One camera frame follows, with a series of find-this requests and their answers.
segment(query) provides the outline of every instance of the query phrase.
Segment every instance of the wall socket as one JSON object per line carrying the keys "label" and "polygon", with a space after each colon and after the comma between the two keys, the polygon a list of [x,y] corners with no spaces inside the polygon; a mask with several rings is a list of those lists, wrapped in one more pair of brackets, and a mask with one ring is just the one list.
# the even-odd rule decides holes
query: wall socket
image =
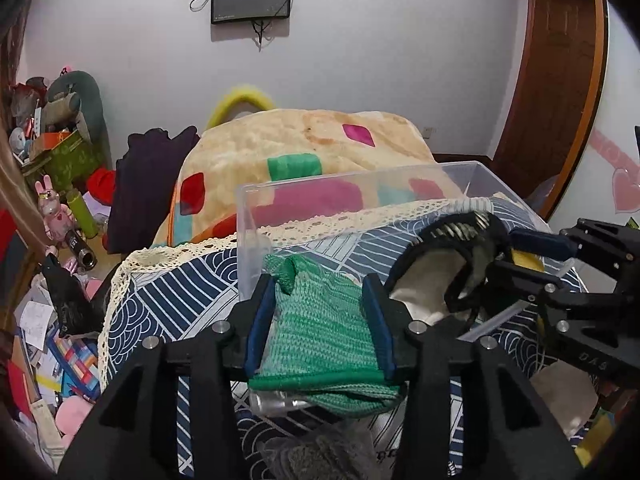
{"label": "wall socket", "polygon": [[422,138],[430,139],[435,132],[436,132],[435,128],[433,128],[432,126],[427,126],[422,129]]}

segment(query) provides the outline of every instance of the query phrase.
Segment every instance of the pink bunny figurine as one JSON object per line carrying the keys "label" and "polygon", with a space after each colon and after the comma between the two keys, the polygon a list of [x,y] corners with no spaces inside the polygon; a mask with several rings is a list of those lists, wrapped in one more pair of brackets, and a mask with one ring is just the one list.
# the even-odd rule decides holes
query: pink bunny figurine
{"label": "pink bunny figurine", "polygon": [[36,192],[47,236],[57,243],[65,241],[66,232],[74,228],[75,218],[71,209],[60,203],[60,195],[53,189],[49,175],[44,176],[44,187],[36,182]]}

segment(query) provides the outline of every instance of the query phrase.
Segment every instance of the teal patch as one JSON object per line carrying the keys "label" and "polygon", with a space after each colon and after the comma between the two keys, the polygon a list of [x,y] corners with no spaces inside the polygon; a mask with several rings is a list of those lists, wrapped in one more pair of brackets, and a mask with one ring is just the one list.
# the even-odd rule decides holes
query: teal patch
{"label": "teal patch", "polygon": [[268,158],[267,165],[272,182],[322,175],[320,159],[313,153],[296,153]]}
{"label": "teal patch", "polygon": [[174,247],[193,238],[193,215],[181,215],[180,208],[174,208]]}
{"label": "teal patch", "polygon": [[378,186],[379,206],[404,204],[413,202],[414,200],[415,193],[410,189],[396,189],[395,187],[385,186],[384,184]]}

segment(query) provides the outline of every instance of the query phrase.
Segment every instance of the green box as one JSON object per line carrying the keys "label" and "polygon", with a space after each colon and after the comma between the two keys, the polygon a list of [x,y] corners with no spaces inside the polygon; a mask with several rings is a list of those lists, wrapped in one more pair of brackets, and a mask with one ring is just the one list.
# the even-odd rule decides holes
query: green box
{"label": "green box", "polygon": [[53,189],[63,196],[73,187],[75,179],[86,180],[102,162],[100,148],[83,140],[76,130],[55,148],[23,166],[22,174],[31,190],[35,190],[35,183],[48,174]]}

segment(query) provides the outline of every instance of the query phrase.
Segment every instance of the yellow handle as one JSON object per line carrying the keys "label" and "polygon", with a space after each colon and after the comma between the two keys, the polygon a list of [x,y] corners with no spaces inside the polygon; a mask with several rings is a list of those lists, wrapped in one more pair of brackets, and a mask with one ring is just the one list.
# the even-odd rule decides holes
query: yellow handle
{"label": "yellow handle", "polygon": [[249,103],[260,110],[273,110],[273,101],[255,86],[238,86],[222,98],[209,118],[205,130],[209,130],[225,121],[226,116],[238,103]]}

